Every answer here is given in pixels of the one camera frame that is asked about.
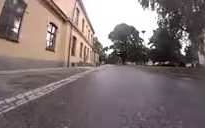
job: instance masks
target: roof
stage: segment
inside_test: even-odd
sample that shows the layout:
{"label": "roof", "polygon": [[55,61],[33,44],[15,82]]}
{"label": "roof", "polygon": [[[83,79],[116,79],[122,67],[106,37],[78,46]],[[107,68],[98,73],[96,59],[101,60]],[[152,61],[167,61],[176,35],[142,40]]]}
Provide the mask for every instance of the roof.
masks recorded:
{"label": "roof", "polygon": [[85,14],[86,19],[87,19],[87,21],[88,21],[88,23],[89,23],[91,29],[93,30],[93,33],[95,34],[95,31],[94,31],[94,29],[93,29],[92,23],[90,22],[89,16],[88,16],[88,14],[87,14],[87,12],[86,12],[86,8],[85,8],[85,6],[84,6],[84,4],[83,4],[83,1],[82,1],[82,0],[77,0],[77,1],[79,2],[81,8],[83,9],[83,13]]}

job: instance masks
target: sidewalk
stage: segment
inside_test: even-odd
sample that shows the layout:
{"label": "sidewalk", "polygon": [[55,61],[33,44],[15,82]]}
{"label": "sidewalk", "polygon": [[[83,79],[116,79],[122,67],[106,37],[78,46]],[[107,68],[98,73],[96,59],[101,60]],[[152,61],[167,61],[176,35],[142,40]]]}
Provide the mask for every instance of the sidewalk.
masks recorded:
{"label": "sidewalk", "polygon": [[90,68],[0,71],[0,100],[68,78]]}

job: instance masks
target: window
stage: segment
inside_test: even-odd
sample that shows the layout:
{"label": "window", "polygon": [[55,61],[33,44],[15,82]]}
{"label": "window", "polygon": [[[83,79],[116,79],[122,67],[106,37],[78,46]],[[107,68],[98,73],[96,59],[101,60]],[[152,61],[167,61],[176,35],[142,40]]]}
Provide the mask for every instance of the window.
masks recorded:
{"label": "window", "polygon": [[75,56],[76,55],[76,37],[73,36],[72,38],[72,51],[71,51],[71,55]]}
{"label": "window", "polygon": [[90,30],[88,30],[88,40],[90,40]]}
{"label": "window", "polygon": [[80,44],[80,52],[79,52],[79,57],[82,58],[83,56],[83,43]]}
{"label": "window", "polygon": [[89,59],[89,48],[87,48],[87,60]]}
{"label": "window", "polygon": [[84,61],[86,60],[86,57],[87,57],[87,55],[86,55],[86,46],[84,47]]}
{"label": "window", "polygon": [[75,18],[75,23],[78,25],[79,24],[79,14],[80,14],[80,11],[78,8],[76,8],[76,18]]}
{"label": "window", "polygon": [[90,61],[92,61],[92,51],[90,51]]}
{"label": "window", "polygon": [[88,34],[87,34],[87,32],[88,32],[87,30],[88,30],[88,26],[86,26],[86,35],[85,35],[85,36],[87,36],[87,35],[88,35]]}
{"label": "window", "polygon": [[85,28],[85,20],[83,19],[82,21],[82,32],[84,33],[84,28]]}
{"label": "window", "polygon": [[47,36],[46,36],[46,40],[47,40],[46,49],[47,50],[55,51],[57,29],[58,28],[53,23],[50,23],[48,25]]}
{"label": "window", "polygon": [[6,0],[0,15],[0,38],[18,41],[26,7],[23,0]]}
{"label": "window", "polygon": [[93,34],[91,34],[91,43],[93,43]]}

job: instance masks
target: road marking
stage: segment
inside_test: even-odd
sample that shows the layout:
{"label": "road marking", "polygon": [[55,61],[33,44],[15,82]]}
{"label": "road marking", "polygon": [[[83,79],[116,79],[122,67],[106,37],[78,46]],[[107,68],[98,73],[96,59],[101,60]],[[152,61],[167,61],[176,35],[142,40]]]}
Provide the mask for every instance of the road marking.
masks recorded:
{"label": "road marking", "polygon": [[189,78],[189,77],[183,77],[182,79],[183,80],[192,80],[192,78]]}
{"label": "road marking", "polygon": [[62,86],[68,86],[69,83],[72,83],[95,70],[96,69],[90,69],[69,78],[63,79],[61,81],[27,91],[10,98],[6,98],[4,100],[0,100],[0,115],[10,110],[16,109],[17,107],[26,104],[32,100],[45,96],[46,94],[49,94]]}
{"label": "road marking", "polygon": [[42,68],[42,69],[23,69],[23,70],[11,70],[11,71],[0,71],[0,75],[26,73],[26,72],[42,72],[42,71],[56,71],[66,69],[91,69],[92,67],[75,67],[75,68]]}

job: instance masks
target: road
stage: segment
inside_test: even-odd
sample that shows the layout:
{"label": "road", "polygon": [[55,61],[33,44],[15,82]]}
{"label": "road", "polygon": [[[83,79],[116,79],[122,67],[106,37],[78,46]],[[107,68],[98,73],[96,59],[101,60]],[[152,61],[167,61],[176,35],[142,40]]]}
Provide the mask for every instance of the road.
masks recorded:
{"label": "road", "polygon": [[0,115],[0,128],[205,128],[205,81],[103,67]]}

